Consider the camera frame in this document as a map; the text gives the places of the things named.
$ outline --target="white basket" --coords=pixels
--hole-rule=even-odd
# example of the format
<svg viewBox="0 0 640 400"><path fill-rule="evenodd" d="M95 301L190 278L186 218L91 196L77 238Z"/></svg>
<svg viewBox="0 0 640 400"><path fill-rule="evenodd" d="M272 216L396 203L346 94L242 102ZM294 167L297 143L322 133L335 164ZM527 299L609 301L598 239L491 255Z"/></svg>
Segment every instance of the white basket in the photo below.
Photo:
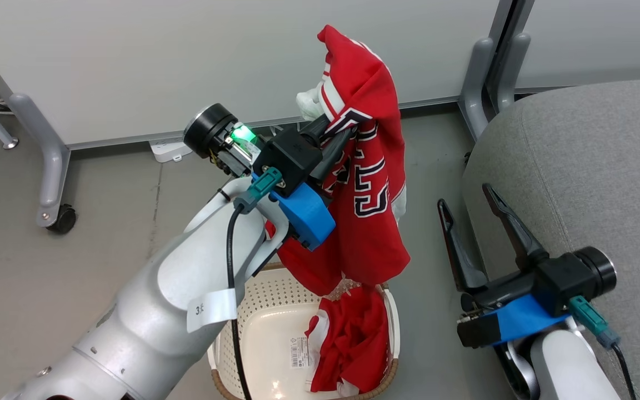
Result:
<svg viewBox="0 0 640 400"><path fill-rule="evenodd" d="M344 279L329 299L339 299L358 286ZM387 369L378 389L353 398L373 398L391 383L399 358L399 316L388 289L377 286L384 298L389 321ZM291 340L304 337L310 318L318 311L320 298L305 289L285 268L262 271L246 283L246 296L238 307L238 329L246 381L254 400L328 400L338 392L305 391L307 369L291 367ZM208 350L209 364L217 389L226 398L243 398L236 370L231 324Z"/></svg>

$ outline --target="sticker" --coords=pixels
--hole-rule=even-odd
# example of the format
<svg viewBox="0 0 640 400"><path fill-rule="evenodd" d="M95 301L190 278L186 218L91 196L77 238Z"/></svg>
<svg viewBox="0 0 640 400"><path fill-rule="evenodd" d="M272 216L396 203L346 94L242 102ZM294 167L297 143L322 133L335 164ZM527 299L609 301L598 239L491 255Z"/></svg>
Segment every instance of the sticker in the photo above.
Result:
<svg viewBox="0 0 640 400"><path fill-rule="evenodd" d="M187 307L187 332L216 322L236 319L236 290L224 289L203 294L189 302Z"/></svg>
<svg viewBox="0 0 640 400"><path fill-rule="evenodd" d="M308 338L292 337L290 339L290 368L305 369L312 364L312 358L308 353Z"/></svg>

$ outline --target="black camera lens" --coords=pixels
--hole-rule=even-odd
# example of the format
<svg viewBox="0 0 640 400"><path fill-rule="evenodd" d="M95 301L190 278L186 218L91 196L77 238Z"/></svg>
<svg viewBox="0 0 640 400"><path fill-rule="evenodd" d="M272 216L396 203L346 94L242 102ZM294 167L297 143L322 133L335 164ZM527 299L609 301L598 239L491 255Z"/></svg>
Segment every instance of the black camera lens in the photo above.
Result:
<svg viewBox="0 0 640 400"><path fill-rule="evenodd" d="M588 246L575 251L574 255L597 276L595 298L611 292L617 286L617 270L603 251Z"/></svg>
<svg viewBox="0 0 640 400"><path fill-rule="evenodd" d="M184 130L184 143L202 158L218 154L224 141L223 132L229 124L238 122L231 112L219 103L200 111Z"/></svg>

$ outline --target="red clothing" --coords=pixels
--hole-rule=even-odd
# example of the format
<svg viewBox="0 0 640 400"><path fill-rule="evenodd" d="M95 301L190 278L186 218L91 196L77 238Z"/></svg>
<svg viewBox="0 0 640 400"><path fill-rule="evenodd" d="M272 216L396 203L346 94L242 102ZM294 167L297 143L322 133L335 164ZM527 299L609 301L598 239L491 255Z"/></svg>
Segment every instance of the red clothing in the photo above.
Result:
<svg viewBox="0 0 640 400"><path fill-rule="evenodd" d="M381 294L374 288L353 288L339 301L322 299L318 315L310 320L305 332L310 349L322 344L319 361L313 360L317 369L310 392L342 392L347 384L354 385L359 393L376 389L384 377L389 342L389 322ZM316 328L322 332L313 334Z"/></svg>
<svg viewBox="0 0 640 400"><path fill-rule="evenodd" d="M356 127L323 189L336 228L312 253L288 241L278 255L303 286L323 296L347 278L380 284L409 263L397 219L406 208L404 139L389 70L367 46L325 26L320 104L331 121L325 137Z"/></svg>

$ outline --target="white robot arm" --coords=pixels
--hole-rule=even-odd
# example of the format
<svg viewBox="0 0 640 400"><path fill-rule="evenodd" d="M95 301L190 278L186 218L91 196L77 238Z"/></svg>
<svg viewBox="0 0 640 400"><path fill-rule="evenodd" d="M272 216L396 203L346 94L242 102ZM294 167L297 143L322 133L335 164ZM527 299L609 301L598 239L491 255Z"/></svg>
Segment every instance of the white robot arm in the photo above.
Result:
<svg viewBox="0 0 640 400"><path fill-rule="evenodd" d="M580 329L620 357L619 337L589 301L617 284L609 258L593 247L551 258L490 184L483 193L516 252L519 271L488 281L462 245L444 200L438 211L464 311L457 333L465 347L493 347L519 400L619 398Z"/></svg>
<svg viewBox="0 0 640 400"><path fill-rule="evenodd" d="M233 198L250 185L251 177L234 179L223 191ZM231 213L233 203L217 193L184 233L121 289L68 355L3 400L167 398L226 323L187 332L189 302L227 288L223 233ZM273 238L266 238L265 220L277 228ZM288 228L278 203L267 197L256 210L239 216L233 238L237 304L244 296L243 283L280 247ZM203 312L214 312L213 304L207 306Z"/></svg>
<svg viewBox="0 0 640 400"><path fill-rule="evenodd" d="M292 237L312 250L334 228L320 185L354 131L327 137L328 124L321 116L263 139L221 104L199 112L185 144L237 179L120 289L68 355L3 400L167 398L236 318L244 283L282 243Z"/></svg>

